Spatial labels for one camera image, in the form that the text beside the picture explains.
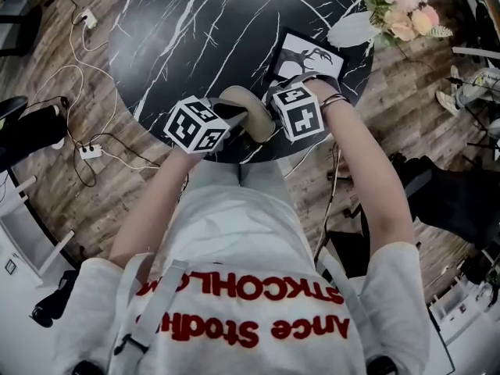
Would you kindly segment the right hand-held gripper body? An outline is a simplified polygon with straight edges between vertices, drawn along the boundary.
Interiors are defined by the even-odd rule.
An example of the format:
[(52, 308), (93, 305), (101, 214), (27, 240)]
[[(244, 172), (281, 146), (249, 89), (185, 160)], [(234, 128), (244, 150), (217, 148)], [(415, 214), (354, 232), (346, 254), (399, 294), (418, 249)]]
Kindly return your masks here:
[(323, 80), (337, 91), (338, 81), (323, 73), (304, 73), (288, 80), (273, 80), (265, 94), (265, 106), (280, 121), (290, 142), (312, 137), (324, 131), (318, 97), (305, 85)]

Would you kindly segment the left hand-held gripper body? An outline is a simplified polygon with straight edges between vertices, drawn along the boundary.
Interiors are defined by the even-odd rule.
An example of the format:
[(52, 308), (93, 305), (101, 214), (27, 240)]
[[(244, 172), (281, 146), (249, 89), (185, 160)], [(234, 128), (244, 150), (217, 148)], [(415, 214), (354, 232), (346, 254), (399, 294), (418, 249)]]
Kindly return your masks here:
[(225, 119), (241, 112), (248, 110), (235, 102), (191, 96), (174, 106), (163, 131), (187, 154), (212, 154), (223, 149), (233, 130)]

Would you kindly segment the person's right hand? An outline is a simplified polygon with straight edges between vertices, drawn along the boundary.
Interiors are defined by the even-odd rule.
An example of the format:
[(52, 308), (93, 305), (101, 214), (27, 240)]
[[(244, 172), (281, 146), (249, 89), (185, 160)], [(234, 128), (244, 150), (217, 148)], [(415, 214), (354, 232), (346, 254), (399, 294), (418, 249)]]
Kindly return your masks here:
[(319, 103), (325, 102), (333, 95), (340, 94), (335, 87), (320, 79), (309, 80), (305, 86), (318, 98)]

